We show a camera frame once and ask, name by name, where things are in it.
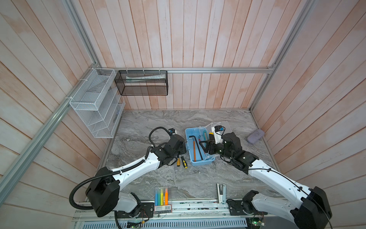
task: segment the wood plank wall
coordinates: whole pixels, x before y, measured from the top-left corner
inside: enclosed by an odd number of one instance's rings
[[[271,66],[304,0],[74,0],[104,67]],[[264,74],[169,74],[125,109],[248,108]]]
[[[338,227],[366,225],[365,12],[319,1],[254,109],[281,172],[323,188]]]
[[[0,1],[0,175],[92,64],[62,1]],[[1,228],[69,228],[105,142],[70,111],[0,207]],[[84,201],[86,188],[75,199]]]

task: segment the blue highlighter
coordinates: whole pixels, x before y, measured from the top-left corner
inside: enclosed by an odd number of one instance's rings
[[[160,205],[160,195],[158,195],[158,189],[155,189],[155,206]]]

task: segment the yellow screwdriver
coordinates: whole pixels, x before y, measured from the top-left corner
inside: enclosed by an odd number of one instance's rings
[[[188,168],[187,163],[186,163],[186,160],[184,160],[184,157],[183,157],[183,156],[181,156],[181,158],[182,158],[182,162],[183,162],[183,166],[184,166],[184,168],[185,168],[185,169],[186,169],[186,168]]]

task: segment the orange highlighter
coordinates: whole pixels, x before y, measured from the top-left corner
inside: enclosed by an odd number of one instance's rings
[[[165,189],[165,205],[168,205],[168,189]]]

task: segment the barcode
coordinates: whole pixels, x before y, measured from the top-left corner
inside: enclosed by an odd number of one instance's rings
[[[172,206],[171,205],[160,205],[155,206],[155,213],[170,213],[172,212]]]

